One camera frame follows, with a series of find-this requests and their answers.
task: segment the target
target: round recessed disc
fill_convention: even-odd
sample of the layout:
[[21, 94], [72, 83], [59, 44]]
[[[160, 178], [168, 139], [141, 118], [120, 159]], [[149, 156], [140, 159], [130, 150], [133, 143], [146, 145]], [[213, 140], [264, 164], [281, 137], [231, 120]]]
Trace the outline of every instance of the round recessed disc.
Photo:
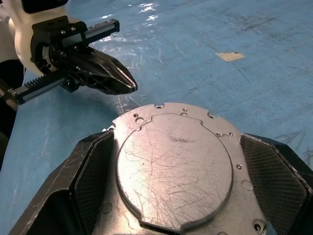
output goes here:
[[140, 224], [176, 233], [212, 219], [233, 182], [220, 139], [184, 115], [152, 116], [124, 141], [116, 167], [120, 194]]

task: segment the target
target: textured gripper pad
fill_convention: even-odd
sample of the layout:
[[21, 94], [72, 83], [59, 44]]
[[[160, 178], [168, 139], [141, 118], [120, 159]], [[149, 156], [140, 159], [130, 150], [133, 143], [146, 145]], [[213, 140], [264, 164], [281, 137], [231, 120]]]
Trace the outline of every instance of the textured gripper pad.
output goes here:
[[243, 135], [253, 191], [278, 235], [291, 235], [293, 224], [307, 198], [306, 188], [272, 145]]
[[77, 209], [89, 234], [103, 200], [112, 144], [113, 138], [107, 135], [94, 145], [74, 185]]

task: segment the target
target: screw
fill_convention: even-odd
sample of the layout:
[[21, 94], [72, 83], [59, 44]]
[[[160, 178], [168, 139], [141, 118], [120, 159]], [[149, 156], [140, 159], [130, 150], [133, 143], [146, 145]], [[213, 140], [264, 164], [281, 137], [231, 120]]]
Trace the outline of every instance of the screw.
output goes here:
[[241, 169], [243, 168], [243, 165], [237, 164], [237, 165], [236, 165], [236, 168], [239, 169], [239, 170], [241, 170]]

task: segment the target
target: blue work surface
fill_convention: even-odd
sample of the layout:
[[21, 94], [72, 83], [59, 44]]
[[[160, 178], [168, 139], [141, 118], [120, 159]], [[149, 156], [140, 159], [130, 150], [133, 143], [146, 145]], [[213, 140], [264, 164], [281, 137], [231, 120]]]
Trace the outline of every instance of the blue work surface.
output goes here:
[[[312, 167], [311, 0], [71, 0], [67, 7], [88, 25], [120, 21], [121, 32], [92, 47], [126, 65], [139, 90], [56, 88], [19, 107], [0, 173], [1, 235], [80, 139], [150, 103], [207, 108], [242, 132], [288, 144]], [[244, 58], [226, 62], [219, 52]]]

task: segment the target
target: beige tape piece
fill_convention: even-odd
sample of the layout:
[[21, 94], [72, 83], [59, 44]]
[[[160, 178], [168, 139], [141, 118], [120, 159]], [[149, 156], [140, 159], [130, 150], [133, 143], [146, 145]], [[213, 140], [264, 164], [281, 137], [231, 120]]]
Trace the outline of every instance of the beige tape piece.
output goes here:
[[221, 57], [223, 60], [227, 62], [231, 62], [234, 60], [238, 60], [241, 58], [244, 58], [244, 55], [242, 55], [239, 52], [229, 52], [229, 53], [216, 53], [219, 57]]

